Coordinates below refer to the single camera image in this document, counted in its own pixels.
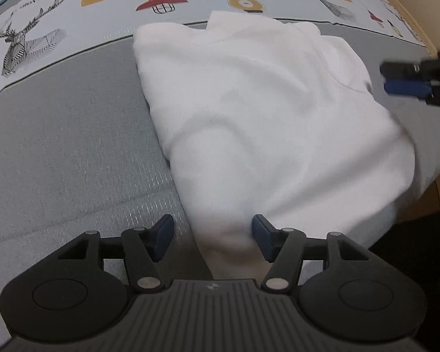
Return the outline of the white long-sleeve shirt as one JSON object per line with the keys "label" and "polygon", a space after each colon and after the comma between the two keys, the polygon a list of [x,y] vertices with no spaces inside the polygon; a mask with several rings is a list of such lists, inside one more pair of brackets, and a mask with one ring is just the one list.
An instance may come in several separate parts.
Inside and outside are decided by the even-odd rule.
{"label": "white long-sleeve shirt", "polygon": [[141,26],[133,51],[155,132],[216,279],[261,280],[253,240],[278,228],[371,246],[410,187],[415,150],[340,37],[310,22],[215,11],[205,29]]}

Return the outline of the printed grey bed sheet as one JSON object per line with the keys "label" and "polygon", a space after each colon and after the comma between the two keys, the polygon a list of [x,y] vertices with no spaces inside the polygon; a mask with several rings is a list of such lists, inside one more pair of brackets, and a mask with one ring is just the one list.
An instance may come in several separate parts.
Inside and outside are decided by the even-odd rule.
{"label": "printed grey bed sheet", "polygon": [[[65,60],[0,94],[0,293],[85,230],[117,235],[173,214],[161,268],[205,277],[136,74],[131,40]],[[0,316],[0,345],[9,333]]]}

